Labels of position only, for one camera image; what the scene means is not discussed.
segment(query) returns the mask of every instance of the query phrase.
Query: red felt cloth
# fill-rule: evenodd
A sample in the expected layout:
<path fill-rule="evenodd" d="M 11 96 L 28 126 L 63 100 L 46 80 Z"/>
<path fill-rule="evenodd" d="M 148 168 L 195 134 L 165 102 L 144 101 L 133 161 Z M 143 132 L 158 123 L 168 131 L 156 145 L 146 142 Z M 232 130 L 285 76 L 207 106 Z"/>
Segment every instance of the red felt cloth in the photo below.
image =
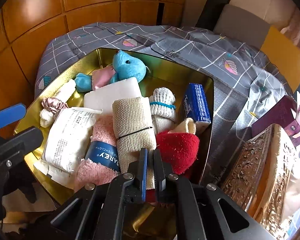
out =
<path fill-rule="evenodd" d="M 146 190 L 146 202 L 148 202 L 148 203 L 156 203 L 157 202 L 157 197 L 155 195 L 154 189 Z"/>
<path fill-rule="evenodd" d="M 199 138 L 191 133 L 158 133 L 157 148 L 163 162 L 172 165 L 173 172 L 180 175 L 196 160 Z"/>

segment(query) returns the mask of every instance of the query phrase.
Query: white packet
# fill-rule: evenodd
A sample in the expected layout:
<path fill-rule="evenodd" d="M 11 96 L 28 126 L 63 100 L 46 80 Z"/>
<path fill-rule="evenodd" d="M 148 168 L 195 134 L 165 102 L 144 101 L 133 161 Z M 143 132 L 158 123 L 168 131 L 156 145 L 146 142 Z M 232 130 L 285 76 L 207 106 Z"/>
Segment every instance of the white packet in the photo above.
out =
<path fill-rule="evenodd" d="M 74 174 L 58 169 L 43 159 L 36 161 L 33 166 L 60 185 L 74 189 Z"/>
<path fill-rule="evenodd" d="M 96 115 L 102 110 L 71 107 L 59 112 L 45 145 L 42 159 L 56 168 L 73 173 L 84 158 Z"/>

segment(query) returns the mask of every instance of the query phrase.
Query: pink satin scrunchie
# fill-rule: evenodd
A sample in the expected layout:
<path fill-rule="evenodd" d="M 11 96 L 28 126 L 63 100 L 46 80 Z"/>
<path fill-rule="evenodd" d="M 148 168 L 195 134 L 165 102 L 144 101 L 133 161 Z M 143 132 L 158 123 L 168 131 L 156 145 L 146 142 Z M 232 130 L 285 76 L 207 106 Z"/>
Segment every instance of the pink satin scrunchie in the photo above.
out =
<path fill-rule="evenodd" d="M 67 103 L 63 103 L 57 98 L 44 98 L 41 102 L 43 108 L 50 110 L 52 113 L 57 113 L 62 109 L 69 108 Z"/>

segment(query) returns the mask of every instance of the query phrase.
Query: blue tissue pack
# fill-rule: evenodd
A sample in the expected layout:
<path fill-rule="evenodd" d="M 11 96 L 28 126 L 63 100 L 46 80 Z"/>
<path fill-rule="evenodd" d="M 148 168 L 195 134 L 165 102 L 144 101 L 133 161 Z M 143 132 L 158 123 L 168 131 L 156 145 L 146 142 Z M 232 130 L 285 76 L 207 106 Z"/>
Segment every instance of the blue tissue pack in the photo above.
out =
<path fill-rule="evenodd" d="M 192 118 L 197 132 L 201 134 L 210 124 L 210 114 L 203 87 L 200 84 L 190 83 L 181 102 L 181 117 Z"/>

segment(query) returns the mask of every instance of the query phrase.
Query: white sponge block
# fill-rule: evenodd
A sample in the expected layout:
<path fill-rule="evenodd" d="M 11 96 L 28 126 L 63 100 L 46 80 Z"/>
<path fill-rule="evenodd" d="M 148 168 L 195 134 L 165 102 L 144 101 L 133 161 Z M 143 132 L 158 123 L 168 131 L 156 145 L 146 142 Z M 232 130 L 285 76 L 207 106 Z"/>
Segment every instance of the white sponge block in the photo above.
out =
<path fill-rule="evenodd" d="M 83 106 L 95 110 L 102 109 L 103 114 L 112 114 L 114 101 L 141 96 L 138 81 L 135 77 L 132 77 L 85 94 Z"/>

